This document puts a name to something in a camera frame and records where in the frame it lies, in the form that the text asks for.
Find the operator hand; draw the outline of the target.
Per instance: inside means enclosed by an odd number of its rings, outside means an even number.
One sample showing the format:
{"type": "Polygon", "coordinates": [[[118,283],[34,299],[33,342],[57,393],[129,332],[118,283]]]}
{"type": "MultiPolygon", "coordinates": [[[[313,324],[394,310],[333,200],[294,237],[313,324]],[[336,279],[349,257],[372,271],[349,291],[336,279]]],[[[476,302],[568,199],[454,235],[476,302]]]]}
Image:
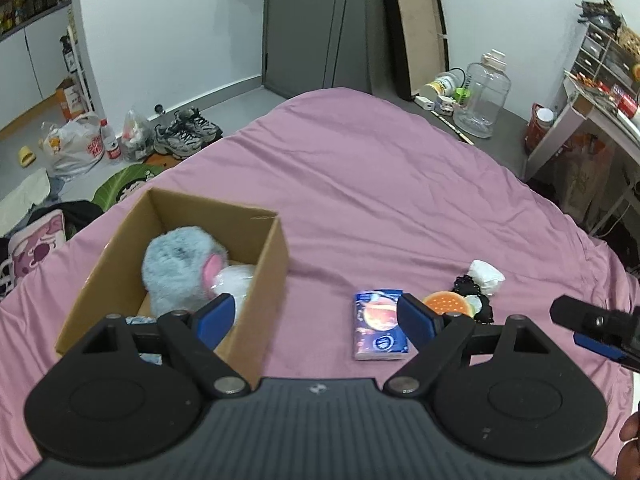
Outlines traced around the operator hand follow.
{"type": "Polygon", "coordinates": [[[640,479],[639,412],[628,417],[620,430],[623,447],[617,457],[616,480],[640,479]]]}

